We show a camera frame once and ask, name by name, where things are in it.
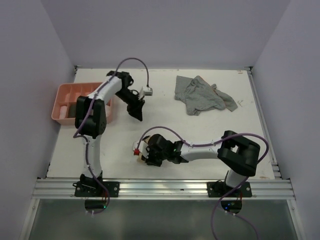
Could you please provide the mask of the beige navy-trimmed underwear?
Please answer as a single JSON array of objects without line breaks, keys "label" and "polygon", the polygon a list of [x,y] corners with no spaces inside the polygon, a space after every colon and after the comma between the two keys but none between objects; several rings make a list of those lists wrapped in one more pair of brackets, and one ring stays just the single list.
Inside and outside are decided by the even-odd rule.
[{"label": "beige navy-trimmed underwear", "polygon": [[[150,135],[147,135],[146,137],[144,137],[144,138],[142,139],[142,141],[144,141],[144,142],[146,142],[146,143],[148,144],[150,137],[151,137]],[[144,162],[145,159],[147,159],[147,158],[145,158],[145,157],[142,156],[142,155],[139,155],[139,156],[137,157],[137,161],[138,161],[138,162]]]}]

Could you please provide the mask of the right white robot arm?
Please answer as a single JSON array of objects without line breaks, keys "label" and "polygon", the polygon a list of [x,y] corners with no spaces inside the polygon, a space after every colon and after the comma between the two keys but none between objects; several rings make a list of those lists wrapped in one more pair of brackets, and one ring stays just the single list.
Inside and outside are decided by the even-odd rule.
[{"label": "right white robot arm", "polygon": [[223,192],[235,196],[244,179],[256,175],[260,145],[238,135],[234,131],[224,132],[218,143],[185,143],[182,140],[172,142],[160,134],[145,138],[140,147],[141,159],[149,166],[160,167],[163,161],[184,164],[197,160],[220,160],[230,170],[223,183]]}]

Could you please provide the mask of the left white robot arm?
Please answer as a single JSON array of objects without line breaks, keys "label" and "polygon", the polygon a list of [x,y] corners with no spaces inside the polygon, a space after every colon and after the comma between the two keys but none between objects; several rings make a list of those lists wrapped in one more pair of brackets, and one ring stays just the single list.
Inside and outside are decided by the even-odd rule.
[{"label": "left white robot arm", "polygon": [[105,105],[117,96],[127,104],[128,114],[143,120],[143,96],[134,93],[129,87],[134,83],[128,72],[110,71],[105,81],[87,96],[80,96],[76,101],[74,138],[82,138],[84,144],[84,167],[79,178],[78,188],[99,196],[105,189],[102,180],[100,161],[101,138],[107,127]]}]

